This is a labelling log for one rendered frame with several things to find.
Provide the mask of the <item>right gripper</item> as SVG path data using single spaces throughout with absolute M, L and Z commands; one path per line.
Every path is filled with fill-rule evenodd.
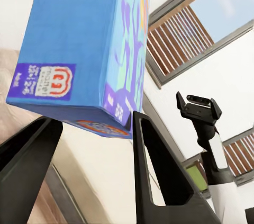
M 192 120 L 194 129 L 199 134 L 207 134 L 213 130 L 217 120 L 220 119 L 222 111 L 217 102 L 210 98 L 211 108 L 204 108 L 203 106 L 195 105 L 192 103 L 185 103 L 181 93 L 176 93 L 177 108 L 183 118 Z

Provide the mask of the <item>board game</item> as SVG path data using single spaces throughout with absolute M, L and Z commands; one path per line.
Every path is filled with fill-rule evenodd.
M 150 0 L 33 0 L 6 103 L 133 140 Z

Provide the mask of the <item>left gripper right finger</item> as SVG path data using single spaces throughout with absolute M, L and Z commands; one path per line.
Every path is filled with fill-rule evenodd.
M 137 224 L 222 224 L 153 120 L 133 111 Z M 154 204 L 147 147 L 166 206 Z

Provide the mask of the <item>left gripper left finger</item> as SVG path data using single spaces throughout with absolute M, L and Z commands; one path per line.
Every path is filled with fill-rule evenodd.
M 0 224 L 27 224 L 62 131 L 41 115 L 0 144 Z

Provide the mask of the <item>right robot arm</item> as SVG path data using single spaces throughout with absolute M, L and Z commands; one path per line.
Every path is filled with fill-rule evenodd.
M 242 205 L 215 126 L 222 115 L 221 109 L 213 98 L 187 95 L 186 99 L 187 104 L 181 93 L 176 93 L 180 114 L 192 120 L 197 143 L 205 149 L 201 158 L 216 216 L 222 224 L 254 224 L 254 207 L 244 209 Z

